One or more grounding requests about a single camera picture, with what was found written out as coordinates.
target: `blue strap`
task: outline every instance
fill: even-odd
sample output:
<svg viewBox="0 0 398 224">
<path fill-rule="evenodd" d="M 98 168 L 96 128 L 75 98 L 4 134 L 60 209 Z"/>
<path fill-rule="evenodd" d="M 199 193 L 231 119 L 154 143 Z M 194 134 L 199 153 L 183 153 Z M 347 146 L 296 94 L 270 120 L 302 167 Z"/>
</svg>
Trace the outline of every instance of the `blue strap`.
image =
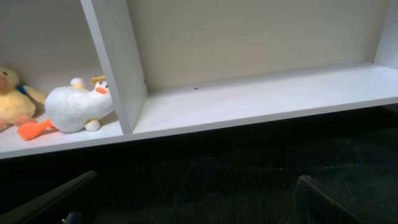
<svg viewBox="0 0 398 224">
<path fill-rule="evenodd" d="M 17 86 L 17 89 L 18 89 L 18 90 L 20 91 L 20 93 L 22 93 L 23 95 L 27 95 L 27 92 L 26 92 L 24 86 L 18 85 L 18 86 Z"/>
</svg>

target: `plush toy's tail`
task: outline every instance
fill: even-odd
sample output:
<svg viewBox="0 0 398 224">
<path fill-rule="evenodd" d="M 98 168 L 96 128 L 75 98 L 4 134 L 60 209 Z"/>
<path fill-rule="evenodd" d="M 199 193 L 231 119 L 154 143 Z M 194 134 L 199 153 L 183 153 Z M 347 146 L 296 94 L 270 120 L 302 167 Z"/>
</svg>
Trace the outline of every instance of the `plush toy's tail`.
<svg viewBox="0 0 398 224">
<path fill-rule="evenodd" d="M 23 124 L 18 128 L 18 134 L 23 140 L 28 141 L 39 136 L 47 128 L 53 128 L 53 127 L 54 126 L 52 125 L 49 119 L 41 123 L 29 122 Z"/>
</svg>

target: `shelf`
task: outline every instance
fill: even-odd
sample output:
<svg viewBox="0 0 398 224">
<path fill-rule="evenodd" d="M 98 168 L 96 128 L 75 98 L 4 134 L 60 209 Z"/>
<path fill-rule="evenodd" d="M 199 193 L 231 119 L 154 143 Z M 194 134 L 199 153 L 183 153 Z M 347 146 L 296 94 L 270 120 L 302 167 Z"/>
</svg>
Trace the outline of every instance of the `shelf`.
<svg viewBox="0 0 398 224">
<path fill-rule="evenodd" d="M 37 118 L 38 121 L 45 119 L 46 115 Z M 60 131 L 48 130 L 46 134 L 30 141 L 24 141 L 19 137 L 17 127 L 10 127 L 0 133 L 0 159 L 109 144 L 118 141 L 116 137 L 123 136 L 115 113 L 101 120 L 101 124 L 101 129 L 95 132 L 80 131 L 64 134 Z"/>
<path fill-rule="evenodd" d="M 152 93 L 133 135 L 153 138 L 392 103 L 398 103 L 398 70 L 371 63 L 315 67 Z"/>
</svg>

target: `white stuffed goose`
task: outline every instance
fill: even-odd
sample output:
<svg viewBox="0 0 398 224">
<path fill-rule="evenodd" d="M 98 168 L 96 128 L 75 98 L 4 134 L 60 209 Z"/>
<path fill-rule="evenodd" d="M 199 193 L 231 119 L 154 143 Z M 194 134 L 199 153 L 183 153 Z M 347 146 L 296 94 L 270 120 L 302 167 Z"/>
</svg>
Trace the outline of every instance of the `white stuffed goose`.
<svg viewBox="0 0 398 224">
<path fill-rule="evenodd" d="M 84 81 L 74 78 L 71 86 L 54 89 L 45 100 L 45 112 L 49 119 L 41 123 L 26 123 L 19 127 L 23 140 L 36 138 L 47 128 L 57 128 L 64 133 L 72 133 L 85 128 L 97 131 L 99 119 L 112 112 L 112 98 L 105 76 L 92 78 L 94 90 L 84 89 Z"/>
</svg>

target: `yellow stuffed duck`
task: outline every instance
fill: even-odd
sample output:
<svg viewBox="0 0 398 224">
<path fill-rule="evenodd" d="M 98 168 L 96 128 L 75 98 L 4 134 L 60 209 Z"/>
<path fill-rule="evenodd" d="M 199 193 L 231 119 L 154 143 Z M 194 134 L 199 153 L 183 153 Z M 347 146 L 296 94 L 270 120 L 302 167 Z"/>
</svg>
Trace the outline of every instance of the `yellow stuffed duck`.
<svg viewBox="0 0 398 224">
<path fill-rule="evenodd" d="M 33 115 L 36 106 L 27 96 L 44 103 L 46 95 L 27 86 L 19 84 L 18 74 L 6 67 L 0 67 L 0 131 L 7 124 L 20 126 L 36 122 Z"/>
<path fill-rule="evenodd" d="M 99 119 L 112 112 L 112 98 L 105 76 L 92 78 L 94 90 L 85 89 L 81 78 L 74 78 L 71 86 L 62 86 L 51 91 L 45 101 L 45 112 L 49 119 L 42 123 L 26 123 L 18 128 L 23 140 L 36 138 L 47 128 L 57 128 L 72 133 L 85 128 L 97 131 Z"/>
</svg>

